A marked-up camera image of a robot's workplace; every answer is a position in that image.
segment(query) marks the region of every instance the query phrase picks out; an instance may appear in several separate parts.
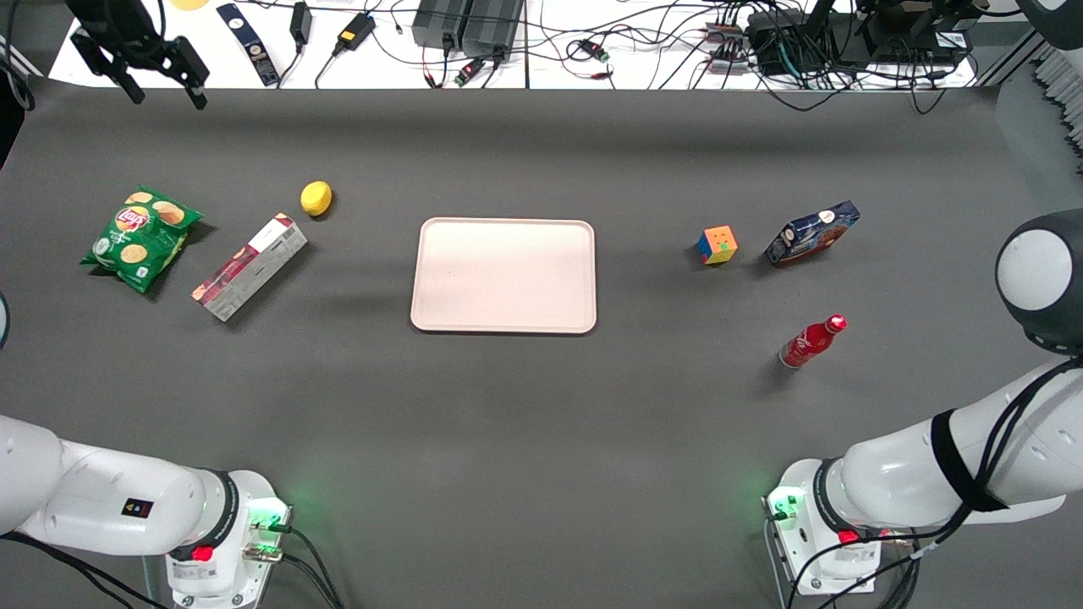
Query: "lemon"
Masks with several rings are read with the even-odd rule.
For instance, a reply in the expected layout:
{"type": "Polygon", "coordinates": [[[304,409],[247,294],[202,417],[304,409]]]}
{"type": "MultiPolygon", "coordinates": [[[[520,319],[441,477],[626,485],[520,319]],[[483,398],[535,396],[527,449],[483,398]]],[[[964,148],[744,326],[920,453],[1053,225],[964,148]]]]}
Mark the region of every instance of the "lemon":
{"type": "Polygon", "coordinates": [[[331,186],[323,180],[316,180],[301,191],[301,209],[315,218],[331,206],[331,186]]]}
{"type": "Polygon", "coordinates": [[[169,0],[169,3],[182,11],[195,11],[201,9],[208,0],[169,0]]]}

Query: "white desk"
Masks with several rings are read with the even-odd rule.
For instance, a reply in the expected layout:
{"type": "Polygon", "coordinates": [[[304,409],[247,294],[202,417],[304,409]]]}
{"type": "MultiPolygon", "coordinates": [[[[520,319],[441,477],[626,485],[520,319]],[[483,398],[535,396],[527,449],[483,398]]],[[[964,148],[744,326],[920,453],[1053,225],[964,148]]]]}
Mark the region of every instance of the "white desk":
{"type": "MultiPolygon", "coordinates": [[[[293,41],[287,31],[290,18],[291,2],[280,0],[282,4],[263,9],[257,4],[238,3],[240,11],[248,18],[249,23],[259,34],[268,48],[275,66],[282,70],[293,57],[293,41]]],[[[143,0],[147,10],[158,23],[158,8],[156,0],[143,0]]],[[[392,13],[387,12],[392,0],[383,0],[382,5],[377,5],[377,0],[369,0],[369,4],[377,9],[373,13],[377,22],[376,30],[369,40],[366,40],[360,49],[354,52],[347,52],[340,55],[331,64],[319,81],[322,89],[426,89],[422,78],[422,57],[429,63],[429,69],[439,80],[442,73],[442,54],[436,50],[422,49],[414,44],[410,36],[409,25],[414,20],[414,10],[417,8],[417,0],[405,0],[395,8],[393,16],[403,26],[403,34],[395,33],[392,13]],[[388,53],[400,60],[412,62],[401,63],[390,57],[388,53]]],[[[236,39],[230,33],[226,25],[214,11],[216,7],[222,4],[220,0],[212,0],[201,9],[191,12],[177,10],[168,2],[166,3],[166,21],[168,39],[177,36],[185,36],[199,52],[207,67],[210,69],[210,77],[207,79],[208,89],[262,89],[263,86],[252,69],[248,57],[245,55],[236,39]]],[[[304,54],[290,72],[284,89],[312,89],[313,81],[319,68],[327,61],[336,37],[343,26],[352,18],[352,13],[331,10],[319,10],[321,8],[361,10],[363,0],[311,0],[313,8],[311,42],[304,54]]],[[[563,54],[570,41],[586,37],[586,34],[565,34],[556,36],[552,43],[539,44],[544,41],[543,28],[561,29],[587,29],[603,26],[609,28],[616,23],[616,20],[653,7],[666,7],[668,3],[662,0],[526,0],[524,13],[525,24],[520,24],[517,38],[517,48],[522,48],[529,39],[531,50],[539,55],[556,57],[563,54]]],[[[850,10],[849,0],[838,0],[836,10],[848,12],[850,10]]],[[[741,27],[747,24],[747,15],[755,9],[746,7],[741,9],[738,23],[741,27]]],[[[678,33],[701,28],[708,21],[714,21],[715,9],[702,4],[695,0],[687,0],[679,8],[675,8],[665,16],[665,23],[660,25],[664,10],[654,10],[642,15],[631,17],[619,23],[627,23],[634,27],[644,27],[670,31],[678,27],[681,22],[688,22],[678,29],[678,33]]],[[[78,22],[71,24],[71,30],[78,26],[78,22]]],[[[671,47],[669,43],[663,46],[634,44],[627,38],[610,36],[605,41],[605,49],[609,51],[610,65],[612,66],[613,86],[617,89],[647,89],[658,88],[658,86],[680,65],[681,61],[689,55],[692,46],[702,38],[702,34],[689,31],[684,35],[686,42],[676,42],[671,47]]],[[[713,46],[704,44],[705,49],[713,46]]],[[[611,88],[606,80],[590,80],[589,78],[578,78],[565,70],[558,61],[545,59],[539,55],[530,57],[530,87],[532,89],[599,89],[611,88]]],[[[704,53],[695,52],[693,56],[680,68],[677,75],[666,85],[666,89],[687,89],[690,81],[694,82],[700,77],[706,59],[704,53]]],[[[464,65],[466,60],[459,53],[452,54],[451,67],[448,69],[448,83],[457,73],[458,67],[464,65]]],[[[526,66],[525,55],[514,53],[510,60],[504,63],[499,72],[494,76],[488,85],[493,89],[522,89],[525,87],[526,66]]],[[[565,62],[565,65],[578,73],[600,73],[605,72],[605,66],[599,62],[576,63],[565,62]]],[[[876,72],[897,73],[899,66],[878,66],[876,72]]],[[[921,76],[924,69],[918,68],[921,76]]],[[[178,88],[173,81],[158,74],[146,70],[131,70],[132,76],[140,86],[153,88],[178,88]]],[[[70,42],[65,40],[56,62],[53,64],[50,78],[82,85],[88,87],[112,87],[113,83],[105,77],[95,77],[87,69],[82,59],[76,52],[70,42]]],[[[478,88],[482,79],[488,76],[482,73],[467,88],[478,88]]],[[[974,78],[974,69],[968,62],[964,62],[954,73],[937,82],[938,88],[960,88],[966,87],[974,78]]],[[[841,77],[835,78],[835,82],[849,82],[841,77]]],[[[719,89],[725,82],[726,89],[733,90],[764,90],[770,87],[772,90],[797,89],[794,80],[786,76],[772,77],[767,83],[755,73],[735,75],[731,74],[727,78],[725,75],[707,74],[699,85],[699,89],[719,89]]],[[[891,89],[897,83],[891,79],[867,76],[862,77],[853,89],[891,89]]],[[[447,90],[457,89],[454,85],[447,90]]]]}

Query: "green chip bag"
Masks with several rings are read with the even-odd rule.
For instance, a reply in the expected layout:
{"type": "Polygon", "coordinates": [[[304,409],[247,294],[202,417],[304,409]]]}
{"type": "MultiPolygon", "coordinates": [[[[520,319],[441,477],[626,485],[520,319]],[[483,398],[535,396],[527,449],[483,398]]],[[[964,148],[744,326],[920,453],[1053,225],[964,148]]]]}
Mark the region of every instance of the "green chip bag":
{"type": "Polygon", "coordinates": [[[144,293],[181,250],[188,226],[203,215],[144,186],[135,186],[80,264],[99,264],[144,293]]]}

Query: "tray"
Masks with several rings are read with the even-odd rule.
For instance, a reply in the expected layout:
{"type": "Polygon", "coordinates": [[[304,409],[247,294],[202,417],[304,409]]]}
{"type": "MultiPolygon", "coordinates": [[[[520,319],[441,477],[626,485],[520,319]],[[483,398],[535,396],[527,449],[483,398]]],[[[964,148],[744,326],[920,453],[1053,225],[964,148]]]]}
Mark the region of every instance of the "tray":
{"type": "Polygon", "coordinates": [[[418,329],[584,334],[597,319],[590,224],[432,218],[421,226],[410,307],[418,329]]]}

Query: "coca-cola bottle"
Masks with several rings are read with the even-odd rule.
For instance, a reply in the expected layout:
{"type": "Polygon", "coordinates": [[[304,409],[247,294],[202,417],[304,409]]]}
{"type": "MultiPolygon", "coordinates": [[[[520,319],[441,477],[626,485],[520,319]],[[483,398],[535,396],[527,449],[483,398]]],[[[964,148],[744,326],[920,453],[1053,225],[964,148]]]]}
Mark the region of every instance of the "coca-cola bottle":
{"type": "Polygon", "coordinates": [[[827,321],[812,324],[779,351],[779,359],[792,368],[799,368],[809,360],[831,347],[835,335],[846,329],[846,318],[832,315],[827,321]]]}

